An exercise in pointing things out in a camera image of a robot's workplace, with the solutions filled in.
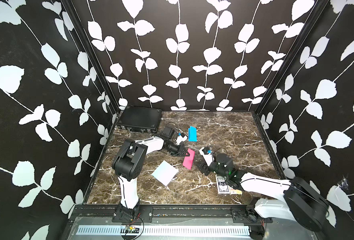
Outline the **blue square paper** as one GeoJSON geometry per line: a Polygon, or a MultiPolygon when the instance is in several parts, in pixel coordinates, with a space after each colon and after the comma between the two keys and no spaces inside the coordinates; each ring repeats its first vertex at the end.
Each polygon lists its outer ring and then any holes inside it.
{"type": "Polygon", "coordinates": [[[190,142],[197,141],[197,129],[195,127],[192,127],[192,126],[189,127],[188,140],[190,142]]]}

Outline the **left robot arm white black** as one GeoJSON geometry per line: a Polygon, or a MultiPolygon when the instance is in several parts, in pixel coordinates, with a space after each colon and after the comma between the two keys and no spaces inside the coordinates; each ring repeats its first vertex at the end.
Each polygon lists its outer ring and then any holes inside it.
{"type": "Polygon", "coordinates": [[[173,157],[189,157],[183,142],[188,135],[174,127],[166,126],[162,133],[143,140],[126,139],[113,159],[112,169],[120,183],[121,200],[116,214],[128,220],[139,216],[137,178],[148,154],[165,150],[173,157]]]}

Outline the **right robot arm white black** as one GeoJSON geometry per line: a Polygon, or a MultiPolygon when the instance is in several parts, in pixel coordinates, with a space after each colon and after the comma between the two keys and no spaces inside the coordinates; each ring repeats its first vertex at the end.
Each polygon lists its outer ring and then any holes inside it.
{"type": "Polygon", "coordinates": [[[254,175],[236,169],[232,158],[225,153],[215,154],[210,148],[200,150],[204,158],[198,165],[201,173],[216,174],[220,178],[220,191],[229,188],[253,192],[270,197],[259,199],[254,211],[262,218],[279,218],[296,221],[304,228],[319,232],[329,215],[329,203],[305,180],[295,177],[278,180],[254,175]]]}

